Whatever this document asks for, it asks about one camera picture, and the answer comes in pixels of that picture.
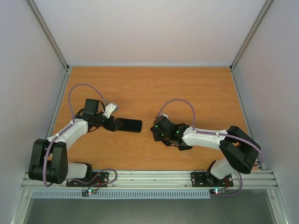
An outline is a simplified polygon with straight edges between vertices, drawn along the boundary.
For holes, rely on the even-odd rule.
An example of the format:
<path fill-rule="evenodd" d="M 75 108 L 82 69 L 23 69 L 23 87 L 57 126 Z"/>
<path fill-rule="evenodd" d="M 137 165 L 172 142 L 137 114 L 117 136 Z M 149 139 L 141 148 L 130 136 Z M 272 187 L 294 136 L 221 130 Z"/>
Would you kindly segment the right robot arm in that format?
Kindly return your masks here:
<path fill-rule="evenodd" d="M 213 161 L 205 171 L 204 180 L 210 186 L 215 186 L 234 172 L 250 174 L 261 152 L 260 146 L 237 126 L 220 131 L 204 130 L 187 124 L 174 124 L 167 116 L 161 115 L 150 130 L 154 141 L 180 151 L 199 146 L 222 152 L 224 158 Z"/>

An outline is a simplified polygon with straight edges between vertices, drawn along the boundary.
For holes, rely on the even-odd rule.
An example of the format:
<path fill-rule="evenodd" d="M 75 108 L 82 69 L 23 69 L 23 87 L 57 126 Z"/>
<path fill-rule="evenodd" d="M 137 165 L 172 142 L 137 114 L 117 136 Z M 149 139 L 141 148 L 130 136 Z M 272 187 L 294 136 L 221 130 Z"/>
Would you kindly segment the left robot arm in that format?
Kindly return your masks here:
<path fill-rule="evenodd" d="M 118 110 L 118 105 L 108 103 L 99 112 L 99 100 L 87 99 L 85 106 L 74 115 L 69 124 L 55 135 L 46 139 L 37 139 L 32 148 L 28 177 L 31 180 L 42 181 L 45 187 L 61 184 L 64 181 L 78 181 L 88 186 L 94 181 L 90 164 L 68 162 L 67 151 L 83 135 L 103 127 L 108 131 L 116 131 L 121 122 L 112 114 Z"/>

